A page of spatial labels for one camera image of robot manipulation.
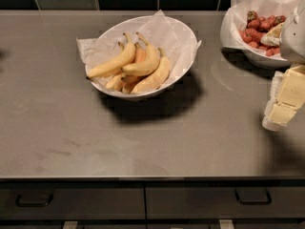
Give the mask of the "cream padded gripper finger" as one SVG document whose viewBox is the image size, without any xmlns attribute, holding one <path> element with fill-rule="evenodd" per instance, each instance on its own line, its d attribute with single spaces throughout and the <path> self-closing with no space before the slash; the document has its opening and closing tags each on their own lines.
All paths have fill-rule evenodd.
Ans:
<svg viewBox="0 0 305 229">
<path fill-rule="evenodd" d="M 276 71 L 262 126 L 270 131 L 286 127 L 305 103 L 305 66 L 293 64 L 284 73 Z"/>
<path fill-rule="evenodd" d="M 266 46 L 279 46 L 283 26 L 284 23 L 279 23 L 275 27 L 271 28 L 261 37 L 260 42 Z"/>
</svg>

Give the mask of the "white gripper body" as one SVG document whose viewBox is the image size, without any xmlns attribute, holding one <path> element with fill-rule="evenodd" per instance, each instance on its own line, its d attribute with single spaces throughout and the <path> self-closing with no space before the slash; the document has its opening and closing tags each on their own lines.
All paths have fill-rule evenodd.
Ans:
<svg viewBox="0 0 305 229">
<path fill-rule="evenodd" d="M 291 63 L 305 64 L 305 0 L 295 7 L 284 23 L 280 54 Z"/>
</svg>

